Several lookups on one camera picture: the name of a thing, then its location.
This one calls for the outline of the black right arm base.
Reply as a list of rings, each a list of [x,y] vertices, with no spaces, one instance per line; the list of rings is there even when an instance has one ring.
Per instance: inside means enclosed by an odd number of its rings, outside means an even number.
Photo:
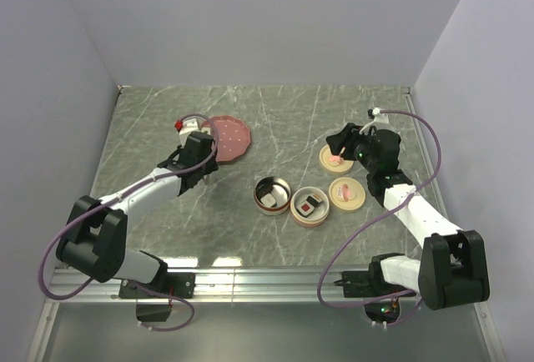
[[[391,253],[374,256],[367,270],[343,271],[341,279],[336,280],[334,285],[343,289],[343,297],[345,299],[373,299],[387,294],[402,292],[406,290],[405,287],[385,281],[380,265],[383,260],[393,261],[394,257],[405,257],[405,255]],[[364,311],[372,324],[395,324],[401,316],[399,297],[373,301],[364,306]]]

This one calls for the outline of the black spiky sea cucumber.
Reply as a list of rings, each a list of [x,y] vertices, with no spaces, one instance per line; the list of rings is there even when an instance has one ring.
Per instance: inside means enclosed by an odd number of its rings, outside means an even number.
[[[256,189],[256,196],[260,199],[272,191],[272,184],[262,184]]]

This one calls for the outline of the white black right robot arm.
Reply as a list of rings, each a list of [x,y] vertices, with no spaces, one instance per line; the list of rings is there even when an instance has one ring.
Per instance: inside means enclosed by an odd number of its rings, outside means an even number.
[[[330,152],[366,170],[370,195],[395,215],[422,248],[420,259],[404,254],[375,256],[367,285],[376,296],[406,289],[432,310],[488,300],[490,283],[483,238],[463,230],[429,204],[399,167],[401,137],[389,129],[348,123],[326,139]]]

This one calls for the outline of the pale sushi roll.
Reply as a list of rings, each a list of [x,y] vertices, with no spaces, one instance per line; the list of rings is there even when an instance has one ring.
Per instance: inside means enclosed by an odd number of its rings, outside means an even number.
[[[272,209],[276,206],[277,200],[272,194],[266,194],[263,198],[259,200],[265,208]]]

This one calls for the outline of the orange sushi roll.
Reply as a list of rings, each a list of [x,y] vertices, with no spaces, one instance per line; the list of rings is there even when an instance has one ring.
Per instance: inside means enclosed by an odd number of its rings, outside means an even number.
[[[312,193],[306,197],[306,201],[316,208],[323,202],[323,199],[319,195]]]

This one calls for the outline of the red sushi roll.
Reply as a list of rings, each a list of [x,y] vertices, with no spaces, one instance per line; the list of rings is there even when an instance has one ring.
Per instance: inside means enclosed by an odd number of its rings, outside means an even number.
[[[308,202],[299,204],[295,209],[298,214],[304,218],[308,218],[315,211],[315,207]]]

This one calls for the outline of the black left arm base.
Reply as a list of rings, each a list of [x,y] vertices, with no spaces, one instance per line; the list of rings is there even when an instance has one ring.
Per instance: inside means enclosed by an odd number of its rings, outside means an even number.
[[[171,314],[177,312],[179,306],[189,311],[188,318],[176,327],[154,327],[154,331],[171,331],[181,329],[190,324],[195,316],[191,299],[194,295],[196,276],[193,273],[159,274],[150,283],[140,283],[132,279],[123,279],[118,298],[136,302],[137,321],[145,328],[151,324],[163,324],[169,321]]]

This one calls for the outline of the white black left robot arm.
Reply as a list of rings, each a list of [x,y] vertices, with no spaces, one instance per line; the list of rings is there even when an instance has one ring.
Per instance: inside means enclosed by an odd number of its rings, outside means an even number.
[[[128,249],[128,231],[161,204],[177,198],[218,169],[215,140],[202,132],[189,134],[145,178],[115,194],[80,198],[73,206],[68,231],[58,241],[56,258],[105,283],[110,279],[139,284],[150,297],[169,285],[168,265],[145,251]]]

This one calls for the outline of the pink dotted plate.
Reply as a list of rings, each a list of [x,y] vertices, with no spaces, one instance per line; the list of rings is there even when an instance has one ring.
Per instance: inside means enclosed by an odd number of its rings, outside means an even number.
[[[249,127],[239,118],[229,115],[213,116],[219,134],[217,163],[233,163],[242,157],[251,143]]]

